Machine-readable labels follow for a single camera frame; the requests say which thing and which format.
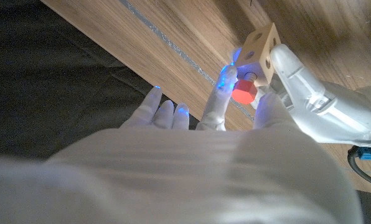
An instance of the metal strip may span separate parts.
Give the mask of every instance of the metal strip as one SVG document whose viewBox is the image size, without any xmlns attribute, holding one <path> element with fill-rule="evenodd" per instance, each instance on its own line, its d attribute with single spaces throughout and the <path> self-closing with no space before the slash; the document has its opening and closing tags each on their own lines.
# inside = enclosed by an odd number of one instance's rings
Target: metal strip
<svg viewBox="0 0 371 224">
<path fill-rule="evenodd" d="M 143 16 L 130 2 L 127 0 L 119 0 L 124 6 L 126 6 L 131 13 L 133 13 L 141 22 L 148 26 L 160 39 L 162 39 L 171 49 L 180 55 L 187 63 L 189 63 L 194 69 L 198 71 L 208 82 L 215 85 L 216 82 L 211 78 L 205 71 L 203 71 L 186 53 L 184 53 L 176 44 L 174 44 L 162 31 L 160 31 L 151 21 Z M 231 98 L 230 102 L 234 104 L 239 110 L 242 111 L 252 121 L 254 117 L 238 102 Z"/>
</svg>

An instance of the robotic arm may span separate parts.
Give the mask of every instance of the robotic arm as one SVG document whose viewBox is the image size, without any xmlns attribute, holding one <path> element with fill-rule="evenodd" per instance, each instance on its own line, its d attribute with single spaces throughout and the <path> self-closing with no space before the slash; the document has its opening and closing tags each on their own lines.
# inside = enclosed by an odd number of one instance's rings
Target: robotic arm
<svg viewBox="0 0 371 224">
<path fill-rule="evenodd" d="M 272 92 L 317 142 L 371 147 L 371 86 L 352 91 L 321 82 L 280 43 L 274 24 L 251 33 L 233 61 L 222 70 L 197 129 L 225 130 L 230 96 L 257 109 L 260 98 Z M 231 95 L 220 89 L 224 82 L 233 83 Z"/>
</svg>

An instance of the white robotic hand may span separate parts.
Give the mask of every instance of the white robotic hand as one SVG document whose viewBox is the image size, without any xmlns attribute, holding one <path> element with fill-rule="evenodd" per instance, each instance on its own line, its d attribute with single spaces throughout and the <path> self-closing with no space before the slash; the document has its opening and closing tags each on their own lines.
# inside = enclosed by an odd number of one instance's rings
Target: white robotic hand
<svg viewBox="0 0 371 224">
<path fill-rule="evenodd" d="M 225 131 L 225 112 L 236 82 L 237 68 L 226 65 L 206 102 L 204 114 L 196 130 Z"/>
<path fill-rule="evenodd" d="M 371 86 L 352 91 L 320 82 L 284 44 L 270 53 L 278 76 L 258 87 L 260 97 L 275 92 L 302 129 L 317 142 L 371 147 Z"/>
<path fill-rule="evenodd" d="M 189 109 L 185 103 L 177 105 L 174 110 L 173 102 L 166 100 L 161 107 L 162 90 L 155 86 L 147 94 L 141 105 L 120 128 L 161 128 L 186 129 L 189 128 Z"/>
</svg>

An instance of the red plastic part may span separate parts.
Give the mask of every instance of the red plastic part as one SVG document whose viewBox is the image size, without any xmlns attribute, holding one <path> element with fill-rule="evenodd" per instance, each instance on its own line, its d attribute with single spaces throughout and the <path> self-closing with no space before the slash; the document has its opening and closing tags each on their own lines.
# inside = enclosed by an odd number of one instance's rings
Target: red plastic part
<svg viewBox="0 0 371 224">
<path fill-rule="evenodd" d="M 239 103 L 249 104 L 255 100 L 257 93 L 258 90 L 253 82 L 248 80 L 239 80 L 234 86 L 232 97 Z"/>
</svg>

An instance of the wooden block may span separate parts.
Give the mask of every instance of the wooden block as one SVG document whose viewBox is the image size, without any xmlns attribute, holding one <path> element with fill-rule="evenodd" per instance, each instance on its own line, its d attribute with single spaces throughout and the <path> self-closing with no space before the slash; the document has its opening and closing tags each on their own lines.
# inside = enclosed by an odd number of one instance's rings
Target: wooden block
<svg viewBox="0 0 371 224">
<path fill-rule="evenodd" d="M 247 73 L 252 71 L 257 76 L 255 86 L 268 85 L 274 74 L 270 50 L 280 43 L 279 35 L 273 22 L 249 34 L 235 62 L 235 66 L 238 69 L 238 77 L 242 79 Z"/>
</svg>

